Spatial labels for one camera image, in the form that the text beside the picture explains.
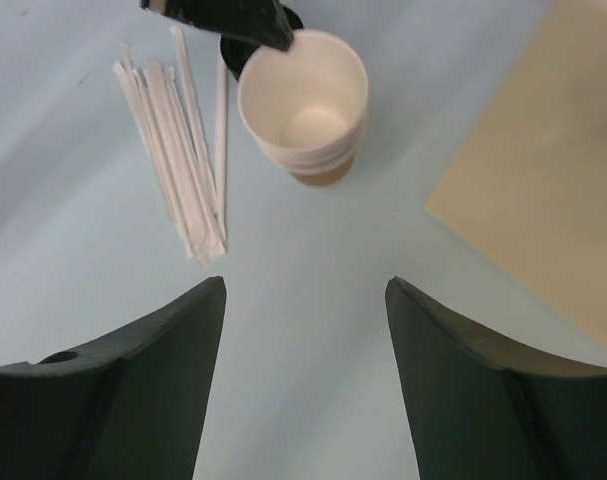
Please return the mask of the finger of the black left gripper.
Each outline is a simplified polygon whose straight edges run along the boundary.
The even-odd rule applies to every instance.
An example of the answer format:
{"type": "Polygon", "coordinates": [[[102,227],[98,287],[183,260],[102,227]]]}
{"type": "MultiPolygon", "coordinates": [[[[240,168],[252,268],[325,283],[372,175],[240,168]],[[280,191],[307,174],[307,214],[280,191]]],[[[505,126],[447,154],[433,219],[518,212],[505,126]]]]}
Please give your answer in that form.
{"type": "Polygon", "coordinates": [[[282,52],[294,41],[284,7],[274,0],[141,0],[143,10],[196,29],[282,52]]]}

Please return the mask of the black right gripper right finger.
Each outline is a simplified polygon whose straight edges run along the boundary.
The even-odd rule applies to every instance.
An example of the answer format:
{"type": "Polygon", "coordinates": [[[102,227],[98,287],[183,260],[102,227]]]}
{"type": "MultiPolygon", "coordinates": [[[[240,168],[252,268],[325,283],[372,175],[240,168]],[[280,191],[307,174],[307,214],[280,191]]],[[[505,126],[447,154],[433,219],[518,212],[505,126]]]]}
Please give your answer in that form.
{"type": "Polygon", "coordinates": [[[607,479],[607,368],[519,343],[401,278],[388,324],[423,479],[607,479]]]}

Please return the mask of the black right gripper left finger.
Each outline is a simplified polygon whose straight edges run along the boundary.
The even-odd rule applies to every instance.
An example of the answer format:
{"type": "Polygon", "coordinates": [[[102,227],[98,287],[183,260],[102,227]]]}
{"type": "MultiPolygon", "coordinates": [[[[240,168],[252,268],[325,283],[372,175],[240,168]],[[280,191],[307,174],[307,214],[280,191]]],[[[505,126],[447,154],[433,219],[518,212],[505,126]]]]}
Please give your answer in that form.
{"type": "Polygon", "coordinates": [[[0,366],[0,479],[189,479],[226,306],[211,277],[38,363],[0,366]]]}

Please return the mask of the brown paper cup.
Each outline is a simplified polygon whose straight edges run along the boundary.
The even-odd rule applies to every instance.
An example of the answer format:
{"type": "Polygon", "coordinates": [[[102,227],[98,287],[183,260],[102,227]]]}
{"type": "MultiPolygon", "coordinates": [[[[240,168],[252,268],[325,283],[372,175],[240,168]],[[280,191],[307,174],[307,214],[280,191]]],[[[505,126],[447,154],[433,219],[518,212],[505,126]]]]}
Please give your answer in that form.
{"type": "Polygon", "coordinates": [[[336,143],[366,114],[369,80],[343,39],[299,29],[286,52],[258,48],[238,80],[238,108],[255,140],[288,152],[336,143]]]}

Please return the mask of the beige paper takeout bag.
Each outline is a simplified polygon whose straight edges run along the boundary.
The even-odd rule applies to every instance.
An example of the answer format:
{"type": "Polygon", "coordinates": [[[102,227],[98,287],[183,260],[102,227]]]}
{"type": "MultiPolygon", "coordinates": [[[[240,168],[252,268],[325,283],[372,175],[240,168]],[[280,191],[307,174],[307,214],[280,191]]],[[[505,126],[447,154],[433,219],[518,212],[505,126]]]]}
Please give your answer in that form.
{"type": "Polygon", "coordinates": [[[426,210],[607,347],[607,1],[557,1],[426,210]]]}

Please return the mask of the stack of black lids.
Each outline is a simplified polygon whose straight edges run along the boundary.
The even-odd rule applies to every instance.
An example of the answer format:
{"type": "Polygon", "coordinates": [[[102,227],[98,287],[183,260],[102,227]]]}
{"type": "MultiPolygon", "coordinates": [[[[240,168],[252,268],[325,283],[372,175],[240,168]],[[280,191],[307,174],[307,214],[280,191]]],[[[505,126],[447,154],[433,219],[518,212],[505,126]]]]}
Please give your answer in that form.
{"type": "MultiPolygon", "coordinates": [[[[296,12],[286,5],[283,6],[283,9],[288,23],[293,30],[304,28],[304,24],[296,12]]],[[[259,48],[258,45],[225,36],[221,37],[219,47],[223,61],[236,81],[239,80],[249,58],[259,48]]]]}

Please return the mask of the paper-wrapped straw, separate long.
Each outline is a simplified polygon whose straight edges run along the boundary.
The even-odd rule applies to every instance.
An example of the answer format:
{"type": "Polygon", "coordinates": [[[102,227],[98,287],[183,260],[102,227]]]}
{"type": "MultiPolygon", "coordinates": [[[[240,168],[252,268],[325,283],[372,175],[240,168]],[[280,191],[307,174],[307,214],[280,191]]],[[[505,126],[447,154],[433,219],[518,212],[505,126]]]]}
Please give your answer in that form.
{"type": "Polygon", "coordinates": [[[202,170],[205,186],[208,189],[210,203],[215,206],[217,199],[216,189],[209,162],[207,142],[205,140],[202,119],[198,107],[192,71],[189,65],[183,31],[179,26],[172,26],[170,28],[170,31],[174,37],[181,82],[184,91],[184,97],[187,103],[189,125],[194,141],[197,160],[202,170]]]}

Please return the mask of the paper-wrapped straw, lowest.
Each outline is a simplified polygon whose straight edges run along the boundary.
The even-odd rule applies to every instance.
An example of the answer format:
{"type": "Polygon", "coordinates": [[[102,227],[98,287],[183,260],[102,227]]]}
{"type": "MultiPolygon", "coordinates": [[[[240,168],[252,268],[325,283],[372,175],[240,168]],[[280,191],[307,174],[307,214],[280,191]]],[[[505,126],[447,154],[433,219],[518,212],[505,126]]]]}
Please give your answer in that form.
{"type": "Polygon", "coordinates": [[[167,152],[149,94],[139,76],[132,69],[128,70],[121,62],[116,62],[113,71],[123,89],[139,135],[151,159],[168,217],[177,229],[187,258],[198,260],[196,245],[188,230],[181,197],[171,173],[167,152]]]}

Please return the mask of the stack of brown paper cups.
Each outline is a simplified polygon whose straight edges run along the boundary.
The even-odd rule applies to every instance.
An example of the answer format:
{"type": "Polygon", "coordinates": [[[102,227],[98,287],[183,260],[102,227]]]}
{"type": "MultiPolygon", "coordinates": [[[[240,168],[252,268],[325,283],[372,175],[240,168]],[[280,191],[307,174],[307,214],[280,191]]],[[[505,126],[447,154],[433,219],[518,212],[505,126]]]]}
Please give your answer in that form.
{"type": "Polygon", "coordinates": [[[285,168],[300,182],[311,186],[327,186],[342,179],[351,168],[367,127],[364,115],[346,131],[346,136],[332,145],[301,151],[259,141],[262,152],[276,165],[285,168]]]}

